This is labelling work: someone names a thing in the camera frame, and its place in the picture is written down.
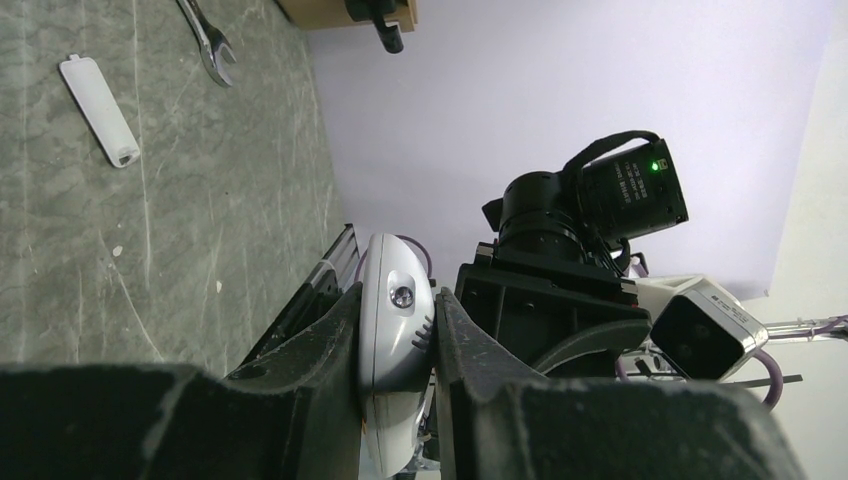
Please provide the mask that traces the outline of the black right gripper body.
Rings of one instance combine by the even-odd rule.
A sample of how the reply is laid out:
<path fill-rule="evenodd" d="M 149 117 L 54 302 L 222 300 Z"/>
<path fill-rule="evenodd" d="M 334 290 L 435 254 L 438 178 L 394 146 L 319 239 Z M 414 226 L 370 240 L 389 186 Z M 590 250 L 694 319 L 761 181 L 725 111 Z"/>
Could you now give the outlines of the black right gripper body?
<path fill-rule="evenodd" d="M 635 283 L 570 254 L 479 244 L 458 270 L 468 316 L 512 355 L 553 378 L 612 378 L 652 327 Z"/>

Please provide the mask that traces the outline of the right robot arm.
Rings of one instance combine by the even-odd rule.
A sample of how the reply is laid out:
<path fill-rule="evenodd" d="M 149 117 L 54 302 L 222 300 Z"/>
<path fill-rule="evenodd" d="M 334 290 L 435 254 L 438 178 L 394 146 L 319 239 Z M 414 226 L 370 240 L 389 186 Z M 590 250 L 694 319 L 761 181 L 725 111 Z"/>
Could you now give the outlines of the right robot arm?
<path fill-rule="evenodd" d="M 495 239 L 454 290 L 472 321 L 543 375 L 613 376 L 652 326 L 627 276 L 631 241 L 688 218 L 666 141 L 598 139 L 559 171 L 519 176 L 483 214 Z"/>

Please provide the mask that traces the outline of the white battery cover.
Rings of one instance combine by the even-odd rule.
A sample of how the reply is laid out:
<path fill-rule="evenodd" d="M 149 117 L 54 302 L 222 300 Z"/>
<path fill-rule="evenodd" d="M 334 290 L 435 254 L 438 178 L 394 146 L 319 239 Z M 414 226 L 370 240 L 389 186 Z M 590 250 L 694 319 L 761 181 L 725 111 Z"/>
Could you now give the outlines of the white battery cover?
<path fill-rule="evenodd" d="M 109 163 L 123 169 L 136 162 L 141 149 L 96 61 L 71 54 L 59 70 Z"/>

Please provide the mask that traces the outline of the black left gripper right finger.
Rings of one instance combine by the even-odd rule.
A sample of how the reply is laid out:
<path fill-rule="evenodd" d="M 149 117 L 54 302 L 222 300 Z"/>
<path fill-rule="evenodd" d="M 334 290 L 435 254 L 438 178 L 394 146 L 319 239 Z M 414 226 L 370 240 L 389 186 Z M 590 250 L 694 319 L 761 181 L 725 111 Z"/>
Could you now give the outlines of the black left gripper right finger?
<path fill-rule="evenodd" d="M 550 379 L 500 346 L 449 289 L 436 298 L 445 479 L 801 479 L 751 394 L 709 382 Z"/>

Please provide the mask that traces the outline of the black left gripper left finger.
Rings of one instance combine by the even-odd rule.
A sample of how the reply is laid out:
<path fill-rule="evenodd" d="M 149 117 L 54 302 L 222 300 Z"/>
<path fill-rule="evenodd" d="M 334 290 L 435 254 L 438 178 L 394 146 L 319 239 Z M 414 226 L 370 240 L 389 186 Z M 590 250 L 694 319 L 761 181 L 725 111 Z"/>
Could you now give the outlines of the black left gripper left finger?
<path fill-rule="evenodd" d="M 5 479 L 354 479 L 362 296 L 217 378 L 188 364 L 5 365 Z"/>

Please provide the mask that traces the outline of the white remote control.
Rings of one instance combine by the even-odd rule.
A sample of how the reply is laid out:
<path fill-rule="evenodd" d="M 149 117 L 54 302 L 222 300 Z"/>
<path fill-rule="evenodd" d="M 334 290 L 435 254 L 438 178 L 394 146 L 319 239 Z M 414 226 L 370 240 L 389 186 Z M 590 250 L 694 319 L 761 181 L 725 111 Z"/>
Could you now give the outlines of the white remote control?
<path fill-rule="evenodd" d="M 368 452 L 382 478 L 412 460 L 432 370 L 435 303 L 425 267 L 399 237 L 371 236 L 359 318 L 359 393 Z"/>

